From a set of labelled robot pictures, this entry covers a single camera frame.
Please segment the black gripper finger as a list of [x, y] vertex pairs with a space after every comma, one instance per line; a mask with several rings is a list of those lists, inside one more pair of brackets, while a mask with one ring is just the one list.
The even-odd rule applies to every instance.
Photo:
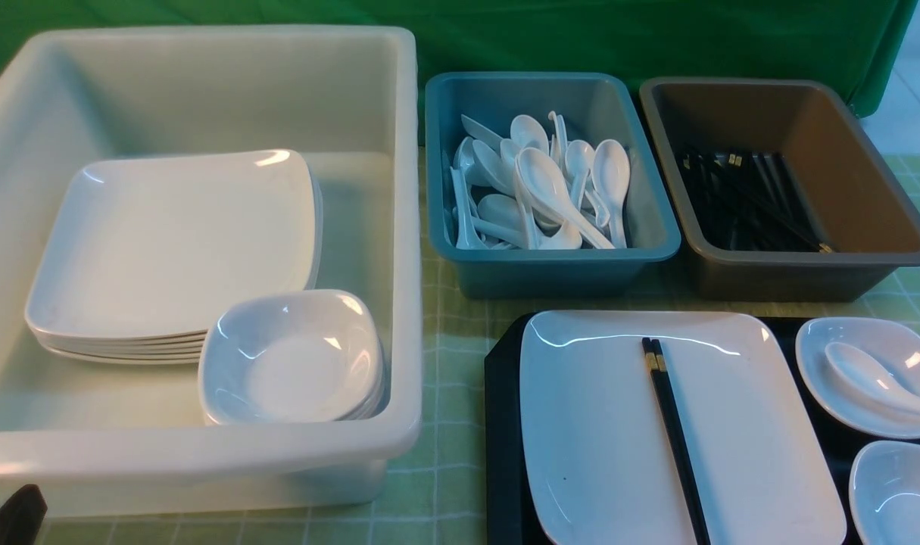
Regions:
[[0, 544], [33, 544], [47, 510], [38, 485], [21, 486], [0, 506]]

